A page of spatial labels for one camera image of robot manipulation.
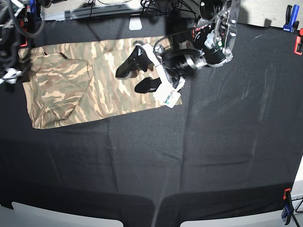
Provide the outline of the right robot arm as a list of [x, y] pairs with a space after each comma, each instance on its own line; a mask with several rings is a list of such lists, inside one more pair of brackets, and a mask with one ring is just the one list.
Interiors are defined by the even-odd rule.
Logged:
[[31, 69], [32, 41], [42, 32], [42, 8], [50, 0], [2, 0], [0, 2], [0, 83], [25, 81]]

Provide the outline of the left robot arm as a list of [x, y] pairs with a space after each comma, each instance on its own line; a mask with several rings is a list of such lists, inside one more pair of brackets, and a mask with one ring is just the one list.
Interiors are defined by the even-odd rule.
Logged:
[[136, 70], [153, 65], [158, 78], [143, 79], [137, 93], [152, 93], [161, 104], [173, 108], [180, 99], [185, 75], [204, 66], [221, 67], [233, 59], [237, 36], [239, 0], [202, 0], [200, 19], [190, 28], [166, 35], [155, 44], [134, 43], [134, 50], [116, 70], [117, 79], [127, 79]]

